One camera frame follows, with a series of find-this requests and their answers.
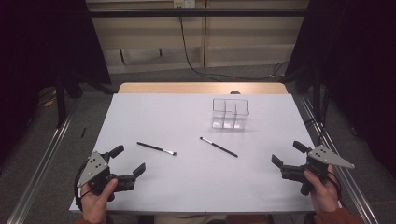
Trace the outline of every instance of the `human hand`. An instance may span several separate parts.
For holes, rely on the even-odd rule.
[[[329,165],[328,170],[333,173],[331,165]],[[310,194],[312,204],[317,214],[333,212],[339,208],[337,188],[332,182],[326,181],[322,184],[319,178],[310,171],[304,171],[304,176],[314,186]],[[328,174],[328,176],[336,182],[334,176],[330,174]]]
[[[90,192],[91,188],[88,183],[82,186],[81,195],[88,192],[81,198],[84,220],[91,223],[106,223],[107,199],[114,192],[118,183],[119,180],[116,178],[110,180],[99,196]]]

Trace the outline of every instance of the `floor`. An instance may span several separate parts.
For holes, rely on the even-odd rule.
[[[275,61],[265,61],[267,56],[262,56],[257,62],[239,62],[233,60],[251,57],[253,49],[230,50],[233,60],[218,60],[211,68],[202,68],[199,63],[197,49],[190,49],[191,64],[200,71],[232,74],[233,76],[269,77],[274,73],[274,64],[286,61],[278,57]],[[183,49],[164,49],[163,58],[158,58],[158,49],[124,50],[125,63],[120,60],[118,50],[106,51],[105,58],[113,85],[109,88],[117,89],[124,81],[212,81],[205,77],[197,76],[186,64]],[[277,74],[284,74],[286,66],[278,70]],[[225,77],[223,81],[240,81],[240,79]],[[276,81],[276,78],[267,78],[264,81]],[[0,223],[7,223],[16,210],[27,207],[27,211],[18,216],[18,222],[12,223],[74,223],[79,214],[72,214],[68,206],[73,197],[72,185],[74,174],[80,165],[80,158],[84,158],[92,151],[97,135],[102,125],[101,120],[106,116],[106,109],[111,102],[111,95],[105,95],[90,86],[81,84],[84,95],[80,99],[71,99],[66,95],[68,113],[73,113],[70,123],[64,130],[57,130],[57,108],[54,105],[39,106],[32,117],[32,122],[26,128],[20,142],[8,156],[2,167],[0,175]],[[296,94],[293,83],[287,84],[288,91],[293,93],[297,106],[304,120],[309,119],[304,112],[304,97],[307,95]],[[44,95],[40,103],[50,98]],[[326,130],[333,145],[347,160],[352,160],[357,169],[351,172],[354,180],[360,187],[369,208],[373,210],[376,220],[366,220],[366,223],[393,223],[396,211],[396,185],[395,180],[376,161],[370,149],[364,142],[350,131],[351,125],[336,102],[330,100]],[[315,126],[308,128],[313,141],[318,139]],[[53,142],[54,135],[62,135],[61,142]],[[55,146],[56,151],[49,154],[50,147]],[[43,165],[45,156],[48,163]],[[42,174],[37,167],[44,167]],[[41,176],[39,184],[35,184],[34,176]],[[358,215],[353,199],[349,197],[347,188],[344,188],[346,204],[352,213]],[[17,207],[19,200],[26,199]],[[292,214],[274,215],[275,223],[303,223],[302,215]],[[136,217],[115,216],[116,223],[136,223]]]

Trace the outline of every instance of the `clear plastic container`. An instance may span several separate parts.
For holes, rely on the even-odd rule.
[[[248,114],[248,100],[213,99],[212,127],[245,129]]]

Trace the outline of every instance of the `metal rail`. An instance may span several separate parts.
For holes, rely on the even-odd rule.
[[[313,119],[315,115],[312,111],[313,106],[311,102],[308,100],[306,96],[302,97],[301,100],[307,115],[309,116],[310,119]],[[315,122],[314,127],[318,135],[320,135],[320,130],[323,128],[322,124]],[[323,131],[322,140],[323,140],[323,145],[325,145],[327,148],[332,150],[334,153],[339,154],[337,148],[332,142],[332,139],[330,138],[326,129]],[[366,197],[361,192],[360,188],[358,187],[357,183],[355,182],[349,170],[337,166],[335,166],[334,168],[337,171],[337,174],[339,174],[341,181],[344,183],[345,188],[348,191],[349,195],[351,196],[353,203],[355,204],[356,208],[361,214],[361,218],[364,221],[364,223],[378,224],[378,220],[376,219],[370,204],[367,202]]]
[[[112,17],[305,17],[305,9],[92,9],[94,18]]]
[[[40,163],[38,164],[37,168],[35,169],[35,173],[33,174],[32,178],[29,181],[29,184],[25,191],[23,192],[22,196],[17,202],[14,210],[9,217],[7,224],[22,224],[23,221],[26,219],[26,216],[35,200],[35,196],[37,195],[38,191],[40,190],[41,184],[44,181],[46,173],[50,168],[51,162],[58,150],[63,138],[64,134],[69,127],[71,117],[76,112],[78,100],[74,101],[70,107],[70,113],[66,117],[63,125],[58,128],[50,143],[47,147],[46,152],[44,153],[43,158],[41,159]]]

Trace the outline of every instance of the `wall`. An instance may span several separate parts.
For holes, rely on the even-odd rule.
[[[173,8],[173,1],[87,0],[89,9]],[[305,9],[307,0],[196,0],[197,8]],[[93,18],[102,50],[182,48],[178,18]],[[183,18],[186,45],[199,48],[201,65],[223,60],[227,50],[264,47],[257,63],[290,58],[303,18]]]

